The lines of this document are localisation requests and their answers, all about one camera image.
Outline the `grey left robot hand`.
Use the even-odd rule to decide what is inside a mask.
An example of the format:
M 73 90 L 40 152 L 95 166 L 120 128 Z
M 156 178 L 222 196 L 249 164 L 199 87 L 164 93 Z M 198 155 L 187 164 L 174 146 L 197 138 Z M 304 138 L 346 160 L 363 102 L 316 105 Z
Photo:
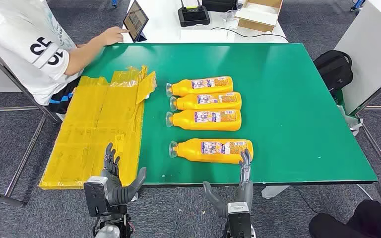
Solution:
M 118 173 L 120 156 L 115 158 L 115 153 L 116 150 L 113 149 L 113 144 L 110 142 L 105 149 L 101 171 L 101 176 L 107 178 L 107 201 L 111 206 L 124 205 L 132 201 L 146 179 L 147 169 L 147 167 L 141 168 L 136 179 L 130 185 L 122 186 Z

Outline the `person's right hand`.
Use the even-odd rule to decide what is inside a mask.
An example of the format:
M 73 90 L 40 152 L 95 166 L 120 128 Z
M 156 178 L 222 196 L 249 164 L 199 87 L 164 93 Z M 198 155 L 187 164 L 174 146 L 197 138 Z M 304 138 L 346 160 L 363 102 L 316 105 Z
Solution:
M 129 31 L 118 26 L 110 27 L 99 35 L 99 39 L 104 46 L 113 45 L 115 43 L 121 43 L 124 41 L 124 34 L 128 34 Z

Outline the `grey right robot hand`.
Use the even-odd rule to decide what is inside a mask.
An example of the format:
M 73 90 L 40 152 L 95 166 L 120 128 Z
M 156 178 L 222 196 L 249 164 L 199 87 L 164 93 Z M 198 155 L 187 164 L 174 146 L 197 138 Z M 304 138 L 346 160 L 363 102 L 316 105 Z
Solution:
M 251 159 L 252 156 L 248 149 L 241 152 L 240 165 L 240 182 L 237 188 L 237 192 L 234 196 L 232 202 L 246 202 L 249 212 L 252 209 L 253 202 L 253 182 L 250 179 L 251 175 Z M 212 187 L 209 182 L 204 181 L 203 183 L 204 194 L 208 201 L 214 206 L 216 212 L 223 218 L 228 216 L 227 200 L 217 196 L 212 192 Z

